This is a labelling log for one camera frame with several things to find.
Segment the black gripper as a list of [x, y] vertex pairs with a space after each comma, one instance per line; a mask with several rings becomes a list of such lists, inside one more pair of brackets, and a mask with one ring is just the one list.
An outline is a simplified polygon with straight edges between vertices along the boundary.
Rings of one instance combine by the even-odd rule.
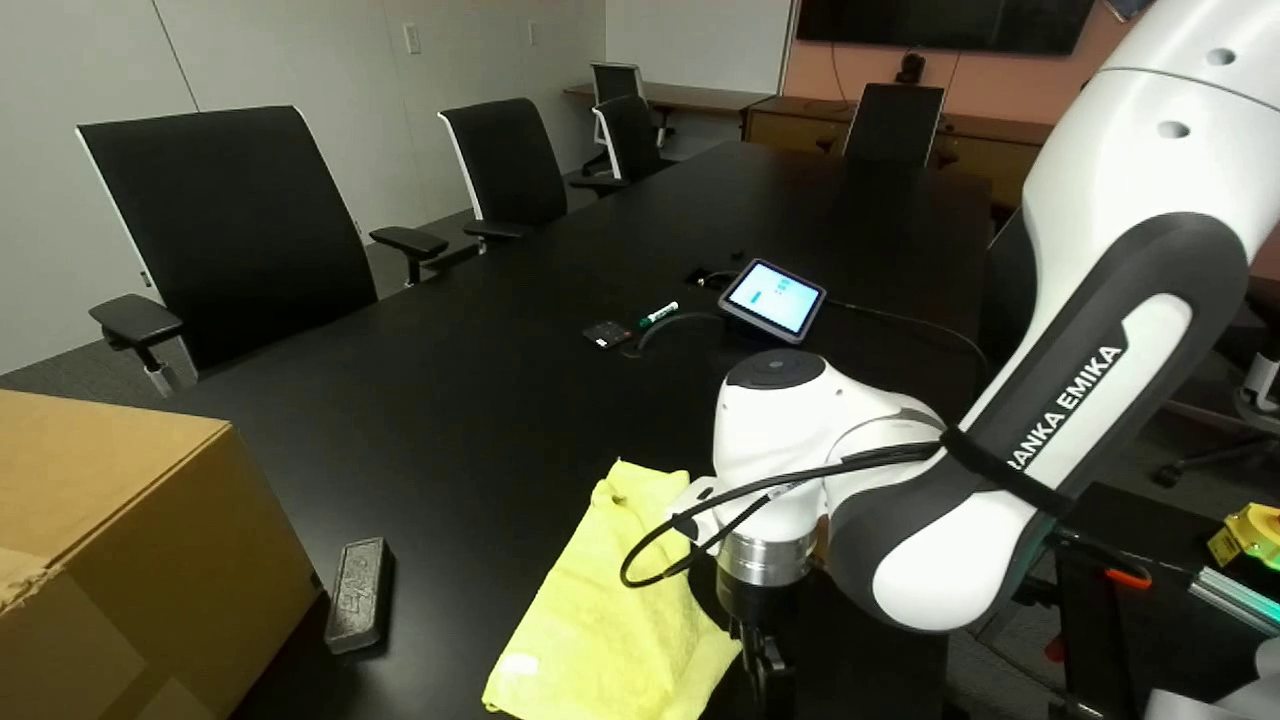
[[789, 659], [792, 597], [771, 588], [728, 584], [719, 591], [740, 653], [740, 691], [749, 720], [794, 720], [794, 662]]

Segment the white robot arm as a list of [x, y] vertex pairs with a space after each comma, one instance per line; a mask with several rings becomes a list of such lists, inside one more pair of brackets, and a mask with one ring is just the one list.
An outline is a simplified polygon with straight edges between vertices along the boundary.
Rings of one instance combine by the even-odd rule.
[[1015, 591], [1091, 456], [1231, 324], [1280, 223], [1274, 149], [1280, 0], [1157, 0], [1019, 188], [1028, 324], [956, 425], [817, 353], [719, 379], [710, 471], [672, 523], [714, 558], [763, 702], [794, 702], [794, 669], [752, 612], [812, 573], [921, 634], [969, 631]]

